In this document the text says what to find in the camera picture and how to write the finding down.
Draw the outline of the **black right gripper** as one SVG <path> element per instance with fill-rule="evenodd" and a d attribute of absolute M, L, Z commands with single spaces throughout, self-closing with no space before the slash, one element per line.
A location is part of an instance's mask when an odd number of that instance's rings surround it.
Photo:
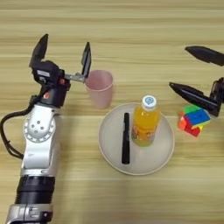
<path fill-rule="evenodd" d="M 185 50 L 198 60 L 224 66 L 224 53 L 198 45 L 187 46 Z M 212 116 L 219 116 L 221 104 L 224 103 L 224 77 L 213 83 L 209 97 L 187 85 L 170 82 L 169 86 L 186 101 L 207 110 Z"/>

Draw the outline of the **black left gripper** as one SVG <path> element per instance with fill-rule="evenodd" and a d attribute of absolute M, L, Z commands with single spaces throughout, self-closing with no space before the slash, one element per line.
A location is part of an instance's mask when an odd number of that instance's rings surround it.
<path fill-rule="evenodd" d="M 29 67 L 33 67 L 36 62 L 40 62 L 46 55 L 48 35 L 45 34 L 40 38 L 33 49 Z M 70 81 L 84 83 L 88 77 L 91 67 L 91 48 L 87 42 L 81 59 L 82 72 L 76 74 L 55 73 L 51 75 L 48 72 L 37 72 L 36 82 L 41 85 L 37 103 L 42 103 L 55 108 L 61 108 L 64 105 L 67 91 L 71 87 Z"/>

